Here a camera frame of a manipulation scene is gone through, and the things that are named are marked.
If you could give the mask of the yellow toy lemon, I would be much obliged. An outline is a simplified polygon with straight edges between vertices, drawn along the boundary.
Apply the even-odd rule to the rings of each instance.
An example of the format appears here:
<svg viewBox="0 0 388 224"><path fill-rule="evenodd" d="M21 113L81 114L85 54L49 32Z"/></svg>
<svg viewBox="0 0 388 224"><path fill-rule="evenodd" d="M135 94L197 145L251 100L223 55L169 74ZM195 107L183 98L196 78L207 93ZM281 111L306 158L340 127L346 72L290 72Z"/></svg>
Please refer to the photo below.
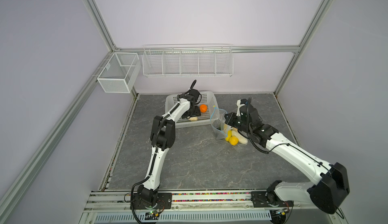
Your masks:
<svg viewBox="0 0 388 224"><path fill-rule="evenodd" d="M232 145L235 146L239 143L239 140L236 136L231 136L228 140L228 142Z"/></svg>

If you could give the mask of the clear zip top bag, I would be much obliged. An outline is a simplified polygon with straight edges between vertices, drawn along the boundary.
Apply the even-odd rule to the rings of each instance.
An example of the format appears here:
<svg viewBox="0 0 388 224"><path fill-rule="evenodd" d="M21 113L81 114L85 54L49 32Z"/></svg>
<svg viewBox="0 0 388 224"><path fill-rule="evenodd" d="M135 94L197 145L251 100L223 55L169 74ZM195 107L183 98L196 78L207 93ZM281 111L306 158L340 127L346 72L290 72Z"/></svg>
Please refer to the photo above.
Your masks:
<svg viewBox="0 0 388 224"><path fill-rule="evenodd" d="M216 140L225 140L227 132L232 130L233 127L229 126L225 122L225 116L227 111L219 108L214 109L214 113L210 118L211 127L214 132Z"/></svg>

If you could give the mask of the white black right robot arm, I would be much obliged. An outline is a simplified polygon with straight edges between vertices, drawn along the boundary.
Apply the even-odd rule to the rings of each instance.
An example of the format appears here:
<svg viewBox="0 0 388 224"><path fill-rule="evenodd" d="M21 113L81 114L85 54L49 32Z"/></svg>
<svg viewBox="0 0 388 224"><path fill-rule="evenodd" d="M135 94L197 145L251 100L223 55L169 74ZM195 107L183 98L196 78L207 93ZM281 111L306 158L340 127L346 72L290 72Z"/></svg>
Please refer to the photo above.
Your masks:
<svg viewBox="0 0 388 224"><path fill-rule="evenodd" d="M258 151L277 154L309 179L305 183L274 181L264 197L269 205L296 201L314 204L327 214L338 212L350 193L347 169L342 164L331 164L314 156L275 127L263 123L251 99L238 100L237 111L226 114L224 119L226 125L242 133Z"/></svg>

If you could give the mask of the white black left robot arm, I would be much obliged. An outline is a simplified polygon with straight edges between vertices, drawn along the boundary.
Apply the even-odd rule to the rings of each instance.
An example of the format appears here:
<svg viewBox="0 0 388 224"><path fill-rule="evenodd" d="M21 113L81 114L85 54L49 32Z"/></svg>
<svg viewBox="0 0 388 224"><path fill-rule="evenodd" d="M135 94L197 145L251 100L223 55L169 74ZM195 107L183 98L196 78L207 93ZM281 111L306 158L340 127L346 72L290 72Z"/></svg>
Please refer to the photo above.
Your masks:
<svg viewBox="0 0 388 224"><path fill-rule="evenodd" d="M176 122L185 117L193 117L199 113L198 98L201 94L194 88L194 80L189 89L177 95L177 102L162 116L156 116L153 120L150 141L152 155L144 180L135 183L132 187L138 187L136 197L143 203L155 207L158 202L158 190L160 176L169 149L173 146L176 137Z"/></svg>

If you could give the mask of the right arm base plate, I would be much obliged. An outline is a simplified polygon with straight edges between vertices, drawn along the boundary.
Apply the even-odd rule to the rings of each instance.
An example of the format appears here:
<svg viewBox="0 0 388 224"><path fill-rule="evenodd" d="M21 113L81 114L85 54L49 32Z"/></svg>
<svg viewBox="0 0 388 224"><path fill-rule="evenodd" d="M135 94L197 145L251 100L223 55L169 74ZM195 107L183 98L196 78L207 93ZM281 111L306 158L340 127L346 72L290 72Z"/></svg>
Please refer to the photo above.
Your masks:
<svg viewBox="0 0 388 224"><path fill-rule="evenodd" d="M293 201L282 201L274 192L252 191L251 201L254 207L288 207L294 206Z"/></svg>

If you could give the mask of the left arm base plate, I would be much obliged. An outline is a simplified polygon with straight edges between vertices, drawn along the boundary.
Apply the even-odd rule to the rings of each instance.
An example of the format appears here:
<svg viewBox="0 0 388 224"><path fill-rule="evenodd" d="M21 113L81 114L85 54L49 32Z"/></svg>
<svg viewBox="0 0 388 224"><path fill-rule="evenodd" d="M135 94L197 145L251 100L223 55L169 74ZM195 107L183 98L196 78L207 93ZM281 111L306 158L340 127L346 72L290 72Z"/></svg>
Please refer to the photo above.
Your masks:
<svg viewBox="0 0 388 224"><path fill-rule="evenodd" d="M146 209L170 209L172 205L172 193L158 193L153 196L150 200L139 196L134 193L131 197L130 202L133 203L135 210L146 210Z"/></svg>

